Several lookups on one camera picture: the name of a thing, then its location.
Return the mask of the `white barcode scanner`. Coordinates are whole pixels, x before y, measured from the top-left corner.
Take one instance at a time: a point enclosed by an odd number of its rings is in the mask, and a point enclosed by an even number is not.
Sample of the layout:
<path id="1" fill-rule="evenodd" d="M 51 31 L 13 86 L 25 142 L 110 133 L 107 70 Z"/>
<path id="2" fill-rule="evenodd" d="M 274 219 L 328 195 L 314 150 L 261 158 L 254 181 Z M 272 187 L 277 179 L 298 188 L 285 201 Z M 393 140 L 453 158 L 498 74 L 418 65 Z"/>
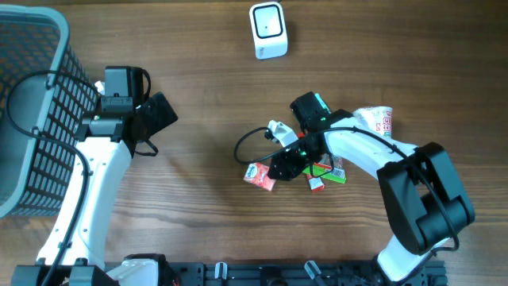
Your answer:
<path id="1" fill-rule="evenodd" d="M 278 2 L 262 2 L 249 10 L 255 55 L 258 60 L 284 56 L 288 37 L 283 8 Z"/>

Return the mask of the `small red snack packet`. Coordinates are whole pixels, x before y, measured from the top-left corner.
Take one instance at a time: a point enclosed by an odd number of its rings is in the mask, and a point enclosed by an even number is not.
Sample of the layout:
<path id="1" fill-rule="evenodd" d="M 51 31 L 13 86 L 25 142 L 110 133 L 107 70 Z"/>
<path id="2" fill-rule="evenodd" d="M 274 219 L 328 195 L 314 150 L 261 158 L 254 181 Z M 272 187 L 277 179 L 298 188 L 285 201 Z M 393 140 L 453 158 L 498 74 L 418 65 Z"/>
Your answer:
<path id="1" fill-rule="evenodd" d="M 266 191 L 272 191 L 276 180 L 268 177 L 269 167 L 261 163 L 251 163 L 244 175 L 244 181 L 261 187 Z"/>

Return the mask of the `cup noodles white green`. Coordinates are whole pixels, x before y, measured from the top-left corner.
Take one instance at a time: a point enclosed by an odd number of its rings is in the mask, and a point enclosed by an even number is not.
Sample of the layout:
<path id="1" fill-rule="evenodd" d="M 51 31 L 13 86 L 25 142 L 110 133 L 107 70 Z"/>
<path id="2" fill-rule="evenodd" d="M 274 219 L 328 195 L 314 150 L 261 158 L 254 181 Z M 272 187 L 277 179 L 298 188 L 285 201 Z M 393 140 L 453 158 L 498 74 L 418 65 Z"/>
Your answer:
<path id="1" fill-rule="evenodd" d="M 393 109 L 389 106 L 369 106 L 355 110 L 353 116 L 376 133 L 392 137 L 392 113 Z"/>

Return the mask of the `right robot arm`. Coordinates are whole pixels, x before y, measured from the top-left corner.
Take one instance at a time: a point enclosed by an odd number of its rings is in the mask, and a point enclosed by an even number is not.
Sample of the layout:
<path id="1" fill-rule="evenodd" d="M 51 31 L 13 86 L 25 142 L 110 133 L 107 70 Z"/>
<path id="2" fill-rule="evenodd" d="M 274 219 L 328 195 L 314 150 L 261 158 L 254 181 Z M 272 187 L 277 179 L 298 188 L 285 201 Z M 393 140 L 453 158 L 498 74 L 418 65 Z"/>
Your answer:
<path id="1" fill-rule="evenodd" d="M 298 112 L 297 119 L 303 137 L 282 122 L 268 123 L 266 136 L 282 146 L 269 156 L 270 177 L 291 180 L 324 155 L 373 176 L 393 232 L 376 257 L 384 279 L 402 284 L 435 254 L 458 250 L 458 233 L 474 222 L 475 211 L 441 145 L 383 137 L 345 110 Z"/>

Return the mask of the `green gummy candy bag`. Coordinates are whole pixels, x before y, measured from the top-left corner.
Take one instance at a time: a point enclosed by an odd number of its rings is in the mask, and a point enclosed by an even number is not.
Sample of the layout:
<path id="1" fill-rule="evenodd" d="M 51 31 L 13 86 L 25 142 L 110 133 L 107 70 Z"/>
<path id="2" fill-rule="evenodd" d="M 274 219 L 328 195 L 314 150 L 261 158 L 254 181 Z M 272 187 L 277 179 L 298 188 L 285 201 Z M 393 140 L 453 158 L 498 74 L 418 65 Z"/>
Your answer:
<path id="1" fill-rule="evenodd" d="M 325 154 L 317 163 L 314 163 L 312 167 L 307 167 L 303 172 L 312 177 L 330 180 L 339 184 L 346 182 L 342 158 L 335 155 L 329 157 L 328 154 Z"/>

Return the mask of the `grey plastic mesh basket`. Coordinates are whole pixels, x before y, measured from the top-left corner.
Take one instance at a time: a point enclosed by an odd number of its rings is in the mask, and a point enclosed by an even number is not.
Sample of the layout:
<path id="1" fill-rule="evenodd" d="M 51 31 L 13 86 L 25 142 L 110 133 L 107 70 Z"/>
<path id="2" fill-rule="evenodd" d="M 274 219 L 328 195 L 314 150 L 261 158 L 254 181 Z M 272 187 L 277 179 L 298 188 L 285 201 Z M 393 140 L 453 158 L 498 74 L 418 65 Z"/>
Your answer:
<path id="1" fill-rule="evenodd" d="M 1 6 L 1 109 L 25 130 L 38 128 L 43 141 L 1 119 L 1 215 L 53 216 L 71 178 L 75 126 L 98 96 L 69 75 L 88 80 L 73 52 L 70 28 L 58 11 Z"/>

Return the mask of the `light teal snack packet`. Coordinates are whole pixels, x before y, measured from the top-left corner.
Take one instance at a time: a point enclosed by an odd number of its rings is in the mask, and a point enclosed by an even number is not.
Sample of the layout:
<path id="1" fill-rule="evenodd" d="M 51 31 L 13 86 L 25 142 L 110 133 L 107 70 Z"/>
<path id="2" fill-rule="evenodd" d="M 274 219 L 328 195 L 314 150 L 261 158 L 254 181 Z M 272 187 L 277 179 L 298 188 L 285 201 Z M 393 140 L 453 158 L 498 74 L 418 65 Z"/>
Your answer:
<path id="1" fill-rule="evenodd" d="M 330 109 L 328 105 L 325 103 L 325 101 L 321 98 L 321 96 L 318 93 L 314 94 L 316 100 L 321 105 L 322 109 L 325 110 L 328 114 L 330 113 Z"/>

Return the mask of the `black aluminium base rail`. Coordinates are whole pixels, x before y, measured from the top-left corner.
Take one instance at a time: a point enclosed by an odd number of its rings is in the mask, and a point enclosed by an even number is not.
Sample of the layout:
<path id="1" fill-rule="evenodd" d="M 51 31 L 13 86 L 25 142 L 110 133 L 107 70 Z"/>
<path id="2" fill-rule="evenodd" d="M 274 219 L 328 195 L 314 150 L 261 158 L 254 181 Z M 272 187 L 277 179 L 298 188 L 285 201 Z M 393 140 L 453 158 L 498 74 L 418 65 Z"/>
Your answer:
<path id="1" fill-rule="evenodd" d="M 160 285 L 167 286 L 362 286 L 392 285 L 371 261 L 300 264 L 168 263 Z"/>

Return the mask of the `red stick snack packet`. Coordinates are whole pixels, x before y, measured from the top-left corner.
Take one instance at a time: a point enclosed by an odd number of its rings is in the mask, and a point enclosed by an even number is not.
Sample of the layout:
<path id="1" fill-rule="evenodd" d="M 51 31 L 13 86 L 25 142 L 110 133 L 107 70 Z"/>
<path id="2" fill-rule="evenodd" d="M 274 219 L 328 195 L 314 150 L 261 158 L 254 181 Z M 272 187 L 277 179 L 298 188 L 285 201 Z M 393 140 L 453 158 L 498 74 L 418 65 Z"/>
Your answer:
<path id="1" fill-rule="evenodd" d="M 310 190 L 313 193 L 321 191 L 325 188 L 325 184 L 322 182 L 321 178 L 313 177 L 310 174 L 306 175 L 307 182 L 309 184 Z"/>

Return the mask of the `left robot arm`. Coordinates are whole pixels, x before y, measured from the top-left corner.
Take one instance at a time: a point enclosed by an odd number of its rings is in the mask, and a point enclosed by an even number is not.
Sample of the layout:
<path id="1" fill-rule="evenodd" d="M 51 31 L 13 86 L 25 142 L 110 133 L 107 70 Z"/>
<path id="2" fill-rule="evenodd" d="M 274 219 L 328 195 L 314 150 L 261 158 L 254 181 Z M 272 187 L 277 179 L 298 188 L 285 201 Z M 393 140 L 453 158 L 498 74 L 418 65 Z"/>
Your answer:
<path id="1" fill-rule="evenodd" d="M 86 114 L 78 131 L 71 181 L 56 224 L 35 265 L 15 268 L 13 285 L 173 285 L 177 280 L 163 254 L 128 255 L 106 269 L 106 233 L 120 182 L 138 141 L 176 122 L 158 92 L 142 105 L 121 98 L 122 110 Z"/>

